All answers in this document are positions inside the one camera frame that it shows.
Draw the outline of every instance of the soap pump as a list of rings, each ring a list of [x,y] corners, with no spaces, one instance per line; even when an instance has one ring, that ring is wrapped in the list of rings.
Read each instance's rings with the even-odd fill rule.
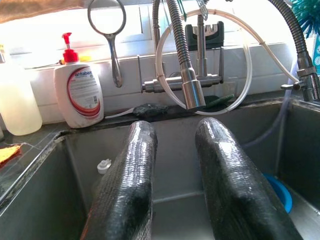
[[[104,118],[104,101],[98,75],[91,65],[79,62],[70,47],[71,32],[64,33],[64,66],[54,70],[54,87],[59,109],[71,128],[84,128]]]

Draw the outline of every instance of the blue dish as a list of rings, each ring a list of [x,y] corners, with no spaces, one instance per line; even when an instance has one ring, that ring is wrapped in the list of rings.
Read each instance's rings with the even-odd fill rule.
[[[269,174],[263,174],[269,181],[276,195],[282,202],[284,209],[287,213],[290,213],[292,209],[292,197],[288,189],[277,179]]]

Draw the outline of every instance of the pull-down faucet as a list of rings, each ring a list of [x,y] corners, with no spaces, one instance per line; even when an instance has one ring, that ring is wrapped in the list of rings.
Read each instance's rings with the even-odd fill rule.
[[[316,72],[316,68],[312,64],[312,60],[307,51],[306,41],[304,38],[303,31],[296,19],[294,13],[289,8],[284,0],[269,0],[282,14],[284,20],[286,21],[297,52],[297,63],[299,70],[297,75],[300,79],[299,82],[293,85],[283,85],[283,89],[295,89],[302,90],[303,99],[307,102],[309,101],[319,101],[320,100],[320,82]],[[153,21],[153,32],[154,32],[154,42],[155,47],[157,47],[160,39],[160,26],[159,22],[159,4],[160,0],[153,0],[152,2],[152,21]],[[177,0],[167,0],[169,7],[169,13],[172,21],[172,28],[174,34],[174,41],[177,49],[178,59],[180,63],[181,76],[182,76],[182,91],[186,103],[186,108],[197,109],[198,107],[205,105],[204,95],[202,92],[201,84],[196,79],[195,71],[192,67],[189,50],[187,46],[186,36],[182,27],[182,20],[180,17],[180,12],[177,4]],[[205,55],[200,56],[198,52],[198,64],[202,62],[202,66],[198,67],[198,71],[205,73],[203,68],[205,64]]]

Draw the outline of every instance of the wall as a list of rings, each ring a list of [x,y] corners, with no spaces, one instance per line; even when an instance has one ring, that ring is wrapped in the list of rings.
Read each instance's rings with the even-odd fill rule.
[[[271,50],[290,69],[291,50],[284,43],[270,45]],[[253,79],[249,94],[277,91],[280,85],[287,82],[287,78],[269,57],[261,46],[250,47]],[[207,51],[208,73],[214,71],[214,52]],[[191,53],[192,64],[195,67],[197,53]],[[163,57],[166,75],[179,71],[179,63],[175,53]],[[123,109],[139,106],[145,103],[159,103],[174,105],[164,93],[141,93],[141,84],[155,78],[154,56],[131,57],[120,60],[120,68],[123,76],[123,86],[115,87],[112,78],[110,61],[97,62],[95,67],[99,71],[99,79],[104,97],[105,113],[121,112]],[[64,121],[61,115],[54,87],[54,68],[42,70],[28,70],[34,75],[31,86],[42,115],[43,123],[56,123]],[[242,48],[228,47],[224,50],[224,79],[225,83],[209,88],[204,88],[205,95],[225,96],[236,93],[239,95],[243,89],[246,79],[246,61]],[[182,97],[181,91],[175,92]]]

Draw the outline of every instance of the kitchen sink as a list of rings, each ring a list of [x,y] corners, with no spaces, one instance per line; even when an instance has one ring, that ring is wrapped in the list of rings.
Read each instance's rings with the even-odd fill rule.
[[[216,118],[247,143],[276,118],[280,100],[243,105]],[[195,132],[202,116],[153,121],[152,240],[214,240],[204,197]],[[320,107],[292,100],[286,119],[262,142],[245,148],[262,173],[276,176],[292,195],[290,217],[305,240],[320,236]],[[32,163],[34,172],[0,212],[2,240],[78,240],[102,175],[130,127],[108,126],[62,134]]]

